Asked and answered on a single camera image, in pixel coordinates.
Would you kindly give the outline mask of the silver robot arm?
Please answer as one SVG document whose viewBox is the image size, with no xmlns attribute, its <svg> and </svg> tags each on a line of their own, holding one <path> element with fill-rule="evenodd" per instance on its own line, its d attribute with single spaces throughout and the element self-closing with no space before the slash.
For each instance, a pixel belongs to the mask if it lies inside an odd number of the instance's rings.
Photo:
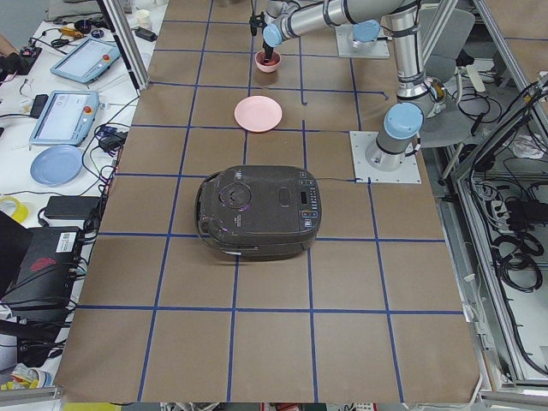
<svg viewBox="0 0 548 411">
<path fill-rule="evenodd" d="M 419 1 L 270 1 L 259 19 L 267 59 L 284 41 L 322 27 L 384 20 L 394 43 L 397 101 L 415 104 L 426 118 L 435 115 L 438 104 L 433 82 L 426 77 L 428 53 L 420 33 Z"/>
</svg>

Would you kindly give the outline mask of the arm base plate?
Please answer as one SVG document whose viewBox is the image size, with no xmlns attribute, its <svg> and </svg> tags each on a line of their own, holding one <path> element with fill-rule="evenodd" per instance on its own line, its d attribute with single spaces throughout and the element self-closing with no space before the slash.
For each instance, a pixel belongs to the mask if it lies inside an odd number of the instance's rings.
<svg viewBox="0 0 548 411">
<path fill-rule="evenodd" d="M 421 184 L 413 147 L 399 154 L 383 152 L 377 145 L 378 132 L 350 131 L 354 179 L 358 183 Z"/>
<path fill-rule="evenodd" d="M 336 28 L 337 53 L 339 57 L 388 59 L 390 57 L 388 40 L 384 30 L 379 30 L 376 39 L 368 42 L 360 42 L 354 39 L 353 29 L 350 25 Z"/>
</svg>

